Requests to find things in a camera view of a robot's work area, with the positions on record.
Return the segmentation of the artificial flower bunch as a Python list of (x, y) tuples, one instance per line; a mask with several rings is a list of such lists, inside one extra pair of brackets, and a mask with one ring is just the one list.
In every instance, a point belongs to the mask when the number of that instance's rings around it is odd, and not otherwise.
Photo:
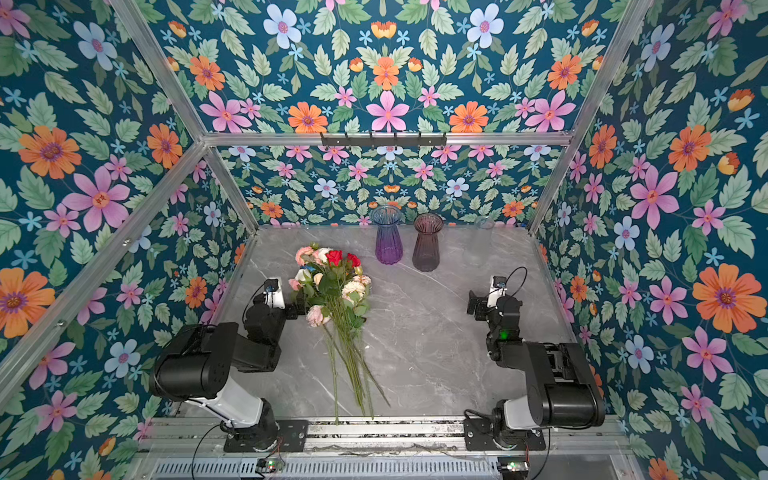
[(327, 346), (334, 398), (334, 416), (340, 416), (339, 376), (347, 375), (360, 413), (375, 416), (372, 392), (386, 397), (365, 358), (363, 327), (371, 308), (371, 278), (360, 258), (317, 243), (299, 248), (298, 270), (289, 280), (299, 314), (322, 333)]

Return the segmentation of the purple blue glass vase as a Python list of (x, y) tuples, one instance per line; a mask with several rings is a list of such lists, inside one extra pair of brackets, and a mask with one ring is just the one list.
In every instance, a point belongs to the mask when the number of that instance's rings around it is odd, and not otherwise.
[(371, 219), (377, 227), (375, 255), (384, 265), (398, 263), (403, 257), (403, 245), (399, 233), (402, 212), (391, 205), (380, 206)]

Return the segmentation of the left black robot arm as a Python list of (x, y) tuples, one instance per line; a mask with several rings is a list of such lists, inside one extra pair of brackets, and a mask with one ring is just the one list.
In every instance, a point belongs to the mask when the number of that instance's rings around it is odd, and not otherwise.
[(226, 453), (303, 451), (309, 423), (276, 420), (269, 401), (249, 393), (231, 371), (275, 371), (285, 324), (304, 313), (301, 300), (281, 305), (270, 292), (258, 293), (240, 323), (183, 327), (157, 357), (151, 393), (218, 417)]

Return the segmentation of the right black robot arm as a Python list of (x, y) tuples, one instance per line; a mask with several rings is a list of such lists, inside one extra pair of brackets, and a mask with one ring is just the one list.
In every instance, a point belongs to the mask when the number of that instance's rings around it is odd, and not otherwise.
[(545, 428), (586, 430), (604, 424), (606, 406), (600, 388), (576, 343), (527, 340), (522, 336), (523, 302), (493, 288), (486, 296), (469, 293), (467, 313), (488, 327), (486, 349), (499, 367), (523, 374), (525, 394), (503, 399), (488, 415), (465, 413), (465, 420), (488, 423), (474, 432), (502, 449), (513, 449)]

